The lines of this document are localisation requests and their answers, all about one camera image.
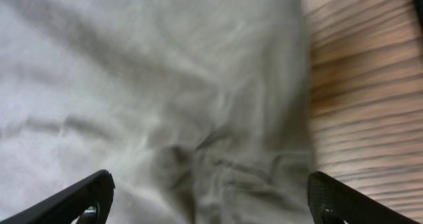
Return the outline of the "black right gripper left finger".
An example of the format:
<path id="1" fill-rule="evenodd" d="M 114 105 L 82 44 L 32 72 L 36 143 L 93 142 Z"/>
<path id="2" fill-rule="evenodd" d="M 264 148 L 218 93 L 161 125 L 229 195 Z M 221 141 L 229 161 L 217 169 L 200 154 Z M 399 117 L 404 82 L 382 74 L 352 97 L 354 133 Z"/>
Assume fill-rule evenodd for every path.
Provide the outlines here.
<path id="1" fill-rule="evenodd" d="M 1 224 L 105 224 L 114 189 L 111 173 L 99 170 Z"/>

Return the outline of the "grey shorts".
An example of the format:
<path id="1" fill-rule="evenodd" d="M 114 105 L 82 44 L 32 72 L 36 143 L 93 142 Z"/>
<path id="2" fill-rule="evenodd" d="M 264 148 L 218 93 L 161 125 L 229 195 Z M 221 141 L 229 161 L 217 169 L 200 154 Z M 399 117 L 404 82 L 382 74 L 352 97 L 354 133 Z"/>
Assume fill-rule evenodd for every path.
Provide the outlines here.
<path id="1" fill-rule="evenodd" d="M 301 0 L 1 0 L 1 218 L 106 169 L 109 223 L 310 223 Z"/>

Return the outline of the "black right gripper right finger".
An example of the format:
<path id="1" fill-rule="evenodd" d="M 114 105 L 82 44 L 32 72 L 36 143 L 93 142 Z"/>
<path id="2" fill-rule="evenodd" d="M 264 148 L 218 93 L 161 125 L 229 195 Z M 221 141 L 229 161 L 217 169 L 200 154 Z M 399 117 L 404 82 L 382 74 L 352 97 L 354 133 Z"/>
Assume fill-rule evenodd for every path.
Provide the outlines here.
<path id="1" fill-rule="evenodd" d="M 308 177 L 307 204 L 315 224 L 418 224 L 333 177 Z"/>

